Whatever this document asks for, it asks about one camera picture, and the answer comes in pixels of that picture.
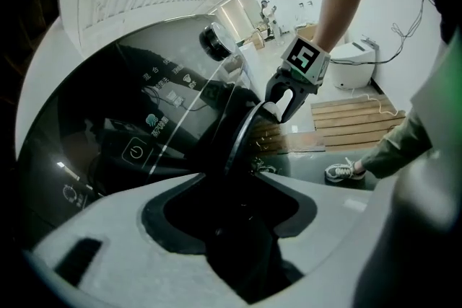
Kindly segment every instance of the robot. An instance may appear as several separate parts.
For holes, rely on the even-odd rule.
[[[318,91],[329,57],[295,38],[263,102],[213,15],[88,58],[19,155],[14,230],[28,273],[72,307],[376,307],[420,302],[422,289],[453,299],[456,279],[441,273],[460,250],[457,147],[373,193],[256,168],[250,138]]]

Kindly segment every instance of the forearm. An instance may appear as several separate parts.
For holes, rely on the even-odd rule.
[[[313,42],[330,53],[347,31],[361,0],[323,0]]]

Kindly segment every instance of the wooden floor mat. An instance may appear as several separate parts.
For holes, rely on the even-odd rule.
[[[396,112],[386,95],[374,98],[380,101],[382,112]],[[367,97],[315,103],[311,113],[326,151],[371,148],[405,116],[402,111],[396,116],[379,113],[379,102]]]

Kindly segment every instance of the white cable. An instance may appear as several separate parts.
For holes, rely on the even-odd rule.
[[[370,97],[369,94],[364,93],[364,94],[358,95],[357,97],[362,97],[364,95],[367,97],[367,100],[375,100],[376,102],[378,102],[378,112],[380,114],[388,113],[389,115],[392,115],[393,117],[396,117],[398,115],[399,110],[396,110],[396,113],[388,112],[387,110],[382,112],[382,102],[379,99],[375,99],[374,97]]]

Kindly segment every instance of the white line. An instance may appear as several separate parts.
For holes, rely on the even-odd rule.
[[[164,147],[162,148],[162,151],[160,152],[156,162],[154,163],[154,165],[152,166],[151,170],[149,171],[149,176],[152,175],[152,173],[154,172],[154,170],[156,169],[156,166],[157,166],[157,163],[159,163],[160,161],[160,158],[162,157],[162,155],[164,154],[164,151],[167,150],[168,148],[168,144],[172,141],[172,138],[173,136],[175,135],[176,131],[178,130],[178,128],[181,126],[181,123],[183,123],[183,121],[185,120],[186,116],[189,114],[189,111],[190,109],[193,107],[193,105],[197,102],[198,98],[200,98],[202,92],[204,91],[204,89],[206,88],[206,86],[209,84],[210,80],[213,78],[213,76],[215,76],[215,74],[218,72],[219,68],[223,65],[223,63],[226,61],[223,60],[223,62],[221,62],[221,64],[217,67],[217,69],[215,70],[215,72],[210,76],[210,78],[207,80],[207,82],[205,83],[204,87],[202,87],[201,91],[197,94],[197,96],[194,98],[193,102],[189,105],[187,111],[185,112],[185,114],[183,115],[183,117],[178,121],[178,124],[177,126],[175,127],[175,130],[173,130],[172,134],[170,135],[170,138],[167,140],[167,142],[165,143]]]

